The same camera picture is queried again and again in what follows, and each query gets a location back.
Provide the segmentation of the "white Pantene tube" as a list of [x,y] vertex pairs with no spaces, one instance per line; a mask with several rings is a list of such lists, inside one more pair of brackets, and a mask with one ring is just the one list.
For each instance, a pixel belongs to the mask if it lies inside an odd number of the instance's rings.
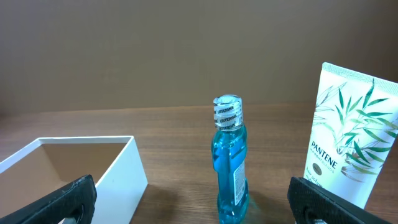
[[397,138],[397,84],[323,63],[303,176],[364,208]]

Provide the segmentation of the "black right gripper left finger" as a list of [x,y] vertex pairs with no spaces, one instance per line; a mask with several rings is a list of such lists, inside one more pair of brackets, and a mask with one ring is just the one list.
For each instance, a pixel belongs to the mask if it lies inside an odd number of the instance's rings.
[[7,224],[90,224],[97,191],[93,177],[84,175],[50,194],[1,218]]

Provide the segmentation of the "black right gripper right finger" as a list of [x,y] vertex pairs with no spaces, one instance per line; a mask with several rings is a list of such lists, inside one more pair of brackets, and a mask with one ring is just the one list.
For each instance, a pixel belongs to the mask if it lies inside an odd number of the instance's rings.
[[291,178],[287,198],[297,224],[389,224],[303,177]]

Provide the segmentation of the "blue Listerine mouthwash bottle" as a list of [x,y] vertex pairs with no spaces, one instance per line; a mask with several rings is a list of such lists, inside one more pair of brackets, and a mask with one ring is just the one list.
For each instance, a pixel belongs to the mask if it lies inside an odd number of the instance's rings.
[[243,101],[237,95],[213,100],[216,133],[211,142],[213,168],[218,176],[217,208],[220,223],[241,223],[248,209],[245,159],[248,133]]

